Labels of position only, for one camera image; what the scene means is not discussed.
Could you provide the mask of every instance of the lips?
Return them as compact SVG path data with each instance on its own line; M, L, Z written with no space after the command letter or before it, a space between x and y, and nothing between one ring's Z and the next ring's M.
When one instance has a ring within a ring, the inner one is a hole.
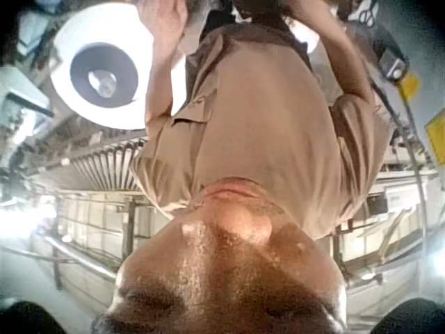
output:
M251 186L248 186L242 181L218 183L208 186L204 190L205 196L215 196L222 193L233 193L234 195L243 196L246 198L260 198L261 195Z

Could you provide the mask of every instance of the hand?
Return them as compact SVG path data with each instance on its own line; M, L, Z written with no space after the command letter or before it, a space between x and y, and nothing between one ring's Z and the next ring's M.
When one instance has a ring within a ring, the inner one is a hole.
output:
M141 22L153 35L154 53L171 56L186 27L186 0L138 0L137 7Z
M335 20L326 1L328 0L280 0L282 5L291 9L294 19L317 33L323 30L325 24Z

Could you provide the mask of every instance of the sticker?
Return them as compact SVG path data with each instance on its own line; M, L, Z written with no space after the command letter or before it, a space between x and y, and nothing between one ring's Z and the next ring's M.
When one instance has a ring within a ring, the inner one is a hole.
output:
M426 133L439 166L445 166L445 109L426 126Z
M408 72L400 83L400 90L408 101L414 99L422 87L422 83L413 72Z

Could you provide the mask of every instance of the round light fixture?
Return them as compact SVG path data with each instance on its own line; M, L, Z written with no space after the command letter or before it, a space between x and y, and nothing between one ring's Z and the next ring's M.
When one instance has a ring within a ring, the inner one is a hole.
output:
M73 16L54 39L51 80L62 100L97 124L142 129L153 37L130 3L103 3ZM177 111L186 99L185 61L172 71Z

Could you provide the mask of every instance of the pipe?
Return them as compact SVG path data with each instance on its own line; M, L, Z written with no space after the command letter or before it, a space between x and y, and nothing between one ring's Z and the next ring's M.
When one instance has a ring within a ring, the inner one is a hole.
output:
M54 239L53 237L47 236L45 237L45 240L48 241L48 243L50 243L53 247L57 248L60 252L62 252L66 256L72 258L73 260L76 260L81 266L90 269L91 271L98 273L99 275L109 278L111 280L115 280L117 278L118 275L114 270L106 268L99 261L91 259L85 254L67 246L63 242Z
M10 254L16 254L16 255L23 256L23 257L29 257L34 260L48 261L48 262L59 262L59 263L75 263L70 259L60 259L57 257L42 256L37 253L28 252L26 250L9 248L6 246L2 246L2 247L0 247L0 249L4 252L10 253Z

